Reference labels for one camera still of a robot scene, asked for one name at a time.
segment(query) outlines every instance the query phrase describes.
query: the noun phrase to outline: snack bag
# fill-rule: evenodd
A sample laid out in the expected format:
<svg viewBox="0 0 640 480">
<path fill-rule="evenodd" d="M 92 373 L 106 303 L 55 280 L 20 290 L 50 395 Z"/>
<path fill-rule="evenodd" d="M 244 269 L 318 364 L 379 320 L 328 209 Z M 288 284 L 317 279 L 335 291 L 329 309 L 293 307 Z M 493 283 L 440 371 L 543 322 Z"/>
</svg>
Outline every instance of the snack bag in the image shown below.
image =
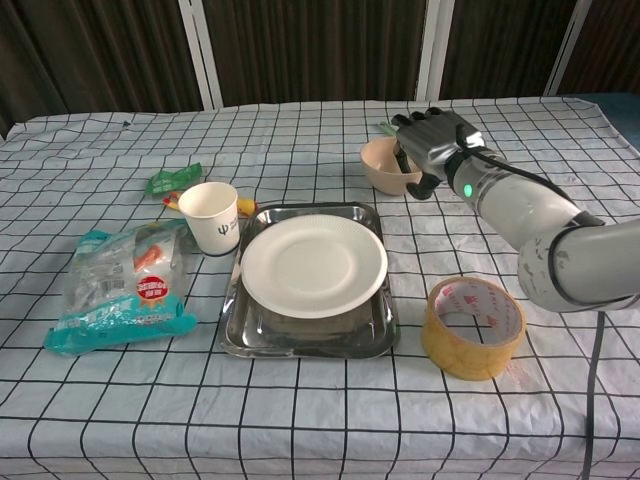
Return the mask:
<svg viewBox="0 0 640 480">
<path fill-rule="evenodd" d="M 44 347 L 81 355 L 190 332 L 196 318 L 182 299 L 191 241 L 183 219 L 84 235 L 71 260 L 64 313 Z"/>
<path fill-rule="evenodd" d="M 177 172 L 167 172 L 160 170 L 147 182 L 147 188 L 144 193 L 147 195 L 160 195 L 170 192 L 171 190 L 179 190 L 186 188 L 196 182 L 202 176 L 202 165 L 194 163 L 188 167 L 181 168 Z"/>
</svg>

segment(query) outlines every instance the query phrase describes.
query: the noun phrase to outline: white paper cup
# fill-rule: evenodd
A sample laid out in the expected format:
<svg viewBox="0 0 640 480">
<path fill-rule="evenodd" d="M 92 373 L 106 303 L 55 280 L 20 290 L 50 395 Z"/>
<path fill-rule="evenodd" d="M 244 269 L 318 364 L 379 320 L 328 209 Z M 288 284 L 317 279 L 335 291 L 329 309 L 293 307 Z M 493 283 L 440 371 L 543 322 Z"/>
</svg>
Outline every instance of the white paper cup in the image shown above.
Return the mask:
<svg viewBox="0 0 640 480">
<path fill-rule="evenodd" d="M 240 241 L 238 192 L 228 183 L 200 183 L 184 192 L 178 208 L 198 247 L 207 255 L 224 255 Z"/>
</svg>

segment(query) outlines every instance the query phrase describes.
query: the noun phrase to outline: cup rim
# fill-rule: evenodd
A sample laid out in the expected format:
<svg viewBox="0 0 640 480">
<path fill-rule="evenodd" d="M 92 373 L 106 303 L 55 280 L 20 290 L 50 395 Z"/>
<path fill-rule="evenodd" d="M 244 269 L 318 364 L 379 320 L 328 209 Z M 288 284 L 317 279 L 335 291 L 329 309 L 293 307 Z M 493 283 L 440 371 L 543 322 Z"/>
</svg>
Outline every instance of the cup rim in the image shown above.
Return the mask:
<svg viewBox="0 0 640 480">
<path fill-rule="evenodd" d="M 190 213 L 185 212 L 183 210 L 183 207 L 182 207 L 183 199 L 185 198 L 185 196 L 189 192 L 192 192 L 193 190 L 201 188 L 203 185 L 206 185 L 206 186 L 219 185 L 219 186 L 223 186 L 225 188 L 230 188 L 233 191 L 233 200 L 231 200 L 231 202 L 226 207 L 221 209 L 219 212 L 214 213 L 213 215 L 192 215 Z M 180 195 L 180 198 L 178 199 L 178 209 L 180 210 L 180 213 L 182 213 L 185 217 L 189 217 L 189 218 L 195 218 L 195 219 L 216 218 L 216 217 L 218 217 L 220 215 L 223 215 L 224 213 L 228 212 L 229 208 L 233 207 L 237 203 L 237 201 L 238 201 L 238 190 L 236 189 L 236 187 L 234 187 L 230 183 L 226 183 L 226 182 L 202 182 L 202 183 L 198 183 L 197 185 L 194 185 L 192 187 L 189 187 L 187 190 L 185 190 L 182 193 L 182 195 Z"/>
</svg>

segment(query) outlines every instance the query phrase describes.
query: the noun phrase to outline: tan bowl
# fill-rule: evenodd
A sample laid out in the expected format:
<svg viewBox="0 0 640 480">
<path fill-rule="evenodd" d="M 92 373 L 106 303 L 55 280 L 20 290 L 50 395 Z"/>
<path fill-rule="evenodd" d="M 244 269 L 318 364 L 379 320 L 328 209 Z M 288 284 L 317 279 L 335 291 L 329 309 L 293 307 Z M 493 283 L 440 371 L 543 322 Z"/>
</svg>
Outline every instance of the tan bowl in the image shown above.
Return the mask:
<svg viewBox="0 0 640 480">
<path fill-rule="evenodd" d="M 376 138 L 362 147 L 360 157 L 371 185 L 389 195 L 404 195 L 407 183 L 420 182 L 422 171 L 407 158 L 412 173 L 402 173 L 393 154 L 395 144 L 396 137 Z"/>
</svg>

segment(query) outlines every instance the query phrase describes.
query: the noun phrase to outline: yellow packing tape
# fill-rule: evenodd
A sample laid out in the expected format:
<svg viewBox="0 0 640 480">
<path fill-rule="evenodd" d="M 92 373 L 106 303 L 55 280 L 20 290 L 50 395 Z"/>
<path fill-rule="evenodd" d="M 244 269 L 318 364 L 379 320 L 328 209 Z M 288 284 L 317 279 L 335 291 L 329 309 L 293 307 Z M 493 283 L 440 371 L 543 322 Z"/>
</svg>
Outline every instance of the yellow packing tape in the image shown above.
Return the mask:
<svg viewBox="0 0 640 480">
<path fill-rule="evenodd" d="M 490 327 L 478 331 L 484 330 L 491 341 L 473 342 L 457 335 L 445 321 L 458 313 L 471 319 L 470 327 L 476 322 Z M 422 346 L 445 372 L 464 380 L 488 380 L 505 369 L 525 329 L 522 308 L 502 288 L 479 278 L 450 278 L 429 294 Z"/>
</svg>

